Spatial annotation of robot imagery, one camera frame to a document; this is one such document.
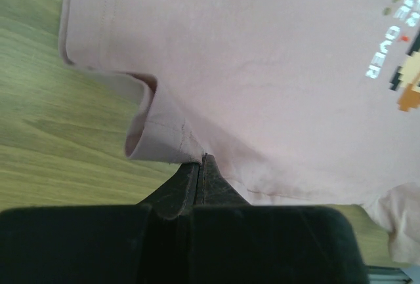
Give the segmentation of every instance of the stitching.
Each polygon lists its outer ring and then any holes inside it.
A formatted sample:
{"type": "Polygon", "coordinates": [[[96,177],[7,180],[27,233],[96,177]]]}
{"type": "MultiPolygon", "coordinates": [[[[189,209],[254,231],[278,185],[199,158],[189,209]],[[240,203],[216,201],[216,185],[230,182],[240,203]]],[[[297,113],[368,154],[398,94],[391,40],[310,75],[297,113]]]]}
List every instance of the stitching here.
{"type": "Polygon", "coordinates": [[[105,14],[106,9],[108,8],[108,0],[104,0],[104,7],[102,9],[102,18],[99,25],[99,40],[98,40],[98,65],[99,68],[102,67],[101,57],[100,57],[100,48],[102,46],[102,34],[104,33],[104,24],[105,24],[105,14]]]}
{"type": "Polygon", "coordinates": [[[111,43],[111,37],[112,37],[112,30],[113,30],[114,25],[115,25],[118,4],[119,4],[119,0],[115,0],[114,9],[112,10],[111,26],[110,26],[110,31],[109,31],[110,38],[108,38],[108,46],[106,47],[106,59],[107,60],[110,59],[110,53],[111,53],[110,43],[111,43]]]}
{"type": "Polygon", "coordinates": [[[175,159],[173,160],[174,162],[178,160],[178,157],[179,157],[179,155],[181,153],[181,150],[182,150],[182,145],[184,144],[184,139],[185,139],[185,130],[184,130],[185,123],[186,123],[186,121],[184,120],[184,123],[182,124],[182,127],[181,127],[182,139],[181,139],[181,143],[179,144],[178,152],[177,152],[177,154],[175,156],[175,159]]]}
{"type": "Polygon", "coordinates": [[[179,129],[171,128],[171,127],[168,127],[167,125],[164,125],[163,123],[159,123],[159,122],[155,122],[155,121],[146,121],[144,124],[146,124],[146,123],[150,123],[150,124],[153,124],[153,125],[159,125],[161,127],[165,127],[166,129],[169,129],[169,130],[172,130],[172,131],[182,132],[182,129],[179,130],[179,129]]]}

